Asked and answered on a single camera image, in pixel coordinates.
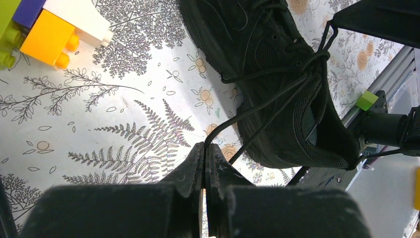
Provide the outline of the black sneaker shoe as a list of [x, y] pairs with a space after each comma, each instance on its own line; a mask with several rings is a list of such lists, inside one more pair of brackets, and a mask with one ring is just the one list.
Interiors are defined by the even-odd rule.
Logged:
[[[221, 81], [235, 84], [243, 94], [236, 115], [299, 77], [295, 72], [251, 76], [275, 68], [296, 68], [316, 52], [301, 36], [284, 0], [182, 0], [180, 10], [193, 42]], [[315, 88], [309, 83], [243, 153], [274, 169], [355, 167], [358, 140], [343, 125], [331, 96], [321, 122], [311, 131], [326, 92], [322, 89], [313, 99]], [[243, 144], [292, 94], [234, 123]]]

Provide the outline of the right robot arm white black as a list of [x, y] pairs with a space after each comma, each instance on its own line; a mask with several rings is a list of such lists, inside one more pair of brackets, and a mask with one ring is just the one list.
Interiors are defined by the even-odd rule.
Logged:
[[[418, 0], [361, 0], [333, 16], [330, 27], [382, 38], [409, 47], [419, 48], [420, 36], [415, 27], [420, 22]], [[394, 150], [360, 155], [359, 160], [403, 154], [420, 155], [420, 108], [411, 108], [408, 115], [391, 114], [385, 91], [365, 91], [356, 101], [361, 112], [349, 126], [359, 140], [360, 148], [368, 144], [392, 146]]]

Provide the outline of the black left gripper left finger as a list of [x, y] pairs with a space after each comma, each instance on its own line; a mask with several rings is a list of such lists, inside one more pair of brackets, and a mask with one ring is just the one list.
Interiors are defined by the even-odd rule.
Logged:
[[204, 145], [155, 184], [63, 185], [47, 190], [22, 238], [199, 238]]

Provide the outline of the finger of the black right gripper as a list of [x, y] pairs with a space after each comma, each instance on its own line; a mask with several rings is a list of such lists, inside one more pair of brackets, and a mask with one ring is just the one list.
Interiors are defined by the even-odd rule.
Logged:
[[332, 26], [420, 47], [419, 0], [360, 0], [338, 12]]

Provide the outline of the black shoelace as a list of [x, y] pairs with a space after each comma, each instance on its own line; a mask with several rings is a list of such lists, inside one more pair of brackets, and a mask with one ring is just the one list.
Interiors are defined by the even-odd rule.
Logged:
[[327, 21], [323, 36], [321, 38], [321, 43], [318, 50], [313, 53], [310, 57], [307, 58], [306, 61], [296, 66], [296, 68], [275, 68], [272, 71], [264, 71], [261, 74], [256, 74], [255, 76], [251, 76], [251, 79], [263, 77], [266, 74], [273, 74], [273, 73], [290, 73], [295, 72], [299, 75], [297, 79], [292, 81], [291, 83], [287, 84], [277, 93], [273, 94], [270, 98], [263, 101], [262, 103], [250, 107], [249, 109], [238, 113], [233, 118], [229, 119], [228, 121], [222, 123], [216, 129], [210, 133], [209, 136], [204, 141], [204, 148], [208, 150], [213, 139], [219, 134], [221, 131], [225, 130], [227, 127], [233, 125], [234, 123], [244, 119], [245, 117], [260, 111], [273, 102], [277, 101], [280, 97], [284, 96], [286, 93], [292, 92], [293, 94], [286, 98], [286, 101], [282, 103], [281, 107], [272, 114], [272, 116], [262, 124], [262, 126], [254, 132], [248, 139], [245, 140], [243, 146], [237, 151], [237, 153], [232, 157], [230, 163], [234, 163], [237, 158], [244, 152], [248, 150], [248, 147], [256, 141], [256, 138], [260, 136], [262, 131], [264, 131], [270, 123], [290, 104], [292, 99], [294, 99], [297, 94], [301, 93], [303, 89], [309, 85], [309, 83], [314, 83], [316, 88], [314, 91], [313, 99], [315, 99], [322, 89], [326, 90], [324, 96], [321, 99], [321, 106], [318, 109], [315, 117], [315, 124], [311, 131], [314, 131], [317, 125], [321, 122], [325, 110], [328, 104], [328, 97], [330, 97], [328, 80], [326, 78], [327, 75], [327, 66], [326, 62], [330, 57], [328, 52], [330, 46], [332, 45], [334, 39], [338, 35], [337, 26], [334, 25], [332, 20]]

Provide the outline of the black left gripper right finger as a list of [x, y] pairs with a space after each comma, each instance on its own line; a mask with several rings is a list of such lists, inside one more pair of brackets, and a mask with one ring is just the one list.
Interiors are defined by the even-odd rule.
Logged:
[[354, 199], [328, 187], [256, 186], [216, 144], [205, 147], [209, 235], [216, 238], [368, 238]]

